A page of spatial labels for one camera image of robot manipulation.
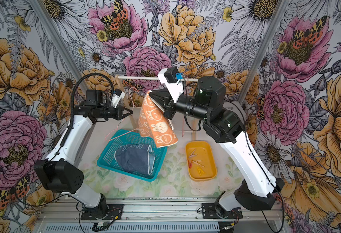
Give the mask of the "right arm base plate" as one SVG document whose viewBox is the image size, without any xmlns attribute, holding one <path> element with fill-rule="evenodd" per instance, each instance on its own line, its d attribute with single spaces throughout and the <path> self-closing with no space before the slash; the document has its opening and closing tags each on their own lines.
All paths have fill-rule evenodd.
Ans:
<svg viewBox="0 0 341 233">
<path fill-rule="evenodd" d="M 240 207 L 234 208 L 231 211 L 226 211 L 215 203 L 202 203 L 201 214 L 203 219 L 242 219 L 243 214 Z"/>
</svg>

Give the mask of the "yellow plastic tray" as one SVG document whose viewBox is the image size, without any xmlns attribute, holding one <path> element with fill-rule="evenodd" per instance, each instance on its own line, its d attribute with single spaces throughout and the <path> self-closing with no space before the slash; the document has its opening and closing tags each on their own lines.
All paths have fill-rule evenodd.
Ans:
<svg viewBox="0 0 341 233">
<path fill-rule="evenodd" d="M 185 147 L 191 180 L 204 182 L 217 175 L 212 148 L 206 141 L 191 141 Z"/>
</svg>

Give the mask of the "aluminium front rail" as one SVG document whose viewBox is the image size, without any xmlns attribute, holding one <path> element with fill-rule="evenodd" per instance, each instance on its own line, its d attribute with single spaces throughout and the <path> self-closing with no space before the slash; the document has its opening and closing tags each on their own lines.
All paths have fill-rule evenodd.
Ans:
<svg viewBox="0 0 341 233">
<path fill-rule="evenodd" d="M 109 199 L 109 205 L 123 204 L 120 223 L 144 221 L 202 221 L 197 213 L 203 203 L 213 203 L 214 197 Z M 36 221 L 41 223 L 78 223 L 79 212 L 73 200 L 61 200 L 45 207 Z"/>
</svg>

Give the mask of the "orange bunny towel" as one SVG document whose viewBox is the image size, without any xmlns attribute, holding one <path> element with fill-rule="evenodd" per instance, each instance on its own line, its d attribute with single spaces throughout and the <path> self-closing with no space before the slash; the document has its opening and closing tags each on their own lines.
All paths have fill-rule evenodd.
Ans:
<svg viewBox="0 0 341 233">
<path fill-rule="evenodd" d="M 178 138 L 174 133 L 171 120 L 164 117 L 163 111 L 150 97 L 148 91 L 142 102 L 138 118 L 139 133 L 142 137 L 150 137 L 154 140 L 156 147 L 168 147 L 176 144 Z"/>
</svg>

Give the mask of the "wooden clothes rack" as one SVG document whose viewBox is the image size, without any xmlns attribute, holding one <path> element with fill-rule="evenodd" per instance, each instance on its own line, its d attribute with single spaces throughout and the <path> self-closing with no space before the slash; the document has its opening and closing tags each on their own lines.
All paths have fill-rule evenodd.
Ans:
<svg viewBox="0 0 341 233">
<path fill-rule="evenodd" d="M 157 77 L 136 77 L 136 76 L 122 76 L 122 75 L 115 75 L 115 78 L 117 80 L 127 80 L 127 79 L 132 79 L 132 80 L 154 80 L 158 81 L 159 79 Z M 188 83 L 196 82 L 197 79 L 191 78 L 188 79 Z M 195 141 L 197 139 L 196 137 L 196 132 L 190 130 L 187 125 L 185 125 L 185 133 L 191 133 L 191 140 Z"/>
</svg>

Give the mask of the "teal plastic basket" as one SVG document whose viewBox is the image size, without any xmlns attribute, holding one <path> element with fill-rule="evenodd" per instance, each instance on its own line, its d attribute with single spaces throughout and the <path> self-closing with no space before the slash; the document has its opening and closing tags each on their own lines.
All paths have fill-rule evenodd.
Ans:
<svg viewBox="0 0 341 233">
<path fill-rule="evenodd" d="M 153 182 L 162 167 L 167 147 L 158 148 L 150 137 L 118 130 L 101 153 L 97 165 L 147 182 Z"/>
</svg>

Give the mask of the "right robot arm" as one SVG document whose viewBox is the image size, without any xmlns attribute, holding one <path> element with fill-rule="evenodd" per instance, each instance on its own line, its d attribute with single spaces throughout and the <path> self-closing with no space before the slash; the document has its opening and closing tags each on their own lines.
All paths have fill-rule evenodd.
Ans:
<svg viewBox="0 0 341 233">
<path fill-rule="evenodd" d="M 238 103 L 233 109 L 224 105 L 226 87 L 214 77 L 198 79 L 193 96 L 183 92 L 181 83 L 170 83 L 166 88 L 150 92 L 150 98 L 172 119 L 179 112 L 199 119 L 205 132 L 232 158 L 244 177 L 235 191 L 223 192 L 215 201 L 215 212 L 226 218 L 236 208 L 250 211 L 270 210 L 284 187 L 281 178 L 274 177 L 263 164 L 246 133 L 246 115 Z"/>
</svg>

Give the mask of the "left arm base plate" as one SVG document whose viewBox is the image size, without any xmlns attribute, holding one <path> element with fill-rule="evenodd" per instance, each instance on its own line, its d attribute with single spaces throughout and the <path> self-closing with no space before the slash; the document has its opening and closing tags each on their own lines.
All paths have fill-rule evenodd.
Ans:
<svg viewBox="0 0 341 233">
<path fill-rule="evenodd" d="M 84 208 L 81 220 L 120 220 L 123 204 L 107 204 L 106 207 Z"/>
</svg>

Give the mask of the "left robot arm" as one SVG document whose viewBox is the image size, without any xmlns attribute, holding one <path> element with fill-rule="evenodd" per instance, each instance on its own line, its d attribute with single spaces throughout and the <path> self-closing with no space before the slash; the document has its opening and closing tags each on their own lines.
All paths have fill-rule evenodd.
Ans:
<svg viewBox="0 0 341 233">
<path fill-rule="evenodd" d="M 103 91 L 88 90 L 87 99 L 73 107 L 69 125 L 57 145 L 44 160 L 34 164 L 43 187 L 76 199 L 82 204 L 83 213 L 88 218 L 107 217 L 108 206 L 103 194 L 84 183 L 84 174 L 76 165 L 78 152 L 89 139 L 87 135 L 98 120 L 122 120 L 133 113 L 119 105 L 124 97 L 125 92 L 115 89 L 105 103 Z"/>
</svg>

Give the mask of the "beige clothespin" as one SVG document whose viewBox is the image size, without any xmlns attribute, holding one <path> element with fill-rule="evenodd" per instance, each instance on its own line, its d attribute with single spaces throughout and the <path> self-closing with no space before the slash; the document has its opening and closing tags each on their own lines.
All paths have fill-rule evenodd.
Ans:
<svg viewBox="0 0 341 233">
<path fill-rule="evenodd" d="M 194 149 L 191 153 L 190 153 L 190 155 L 188 156 L 189 158 L 193 158 L 193 157 L 195 157 L 195 156 L 197 156 L 197 154 L 196 154 L 196 149 Z"/>
<path fill-rule="evenodd" d="M 193 160 L 193 164 L 200 166 L 200 167 L 204 167 L 201 160 Z"/>
</svg>

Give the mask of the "blue towel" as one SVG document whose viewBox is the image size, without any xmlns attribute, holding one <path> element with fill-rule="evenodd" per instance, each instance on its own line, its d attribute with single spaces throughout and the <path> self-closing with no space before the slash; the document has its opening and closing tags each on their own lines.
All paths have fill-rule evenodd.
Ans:
<svg viewBox="0 0 341 233">
<path fill-rule="evenodd" d="M 127 144 L 115 151 L 114 158 L 125 172 L 151 175 L 156 156 L 149 144 Z"/>
</svg>

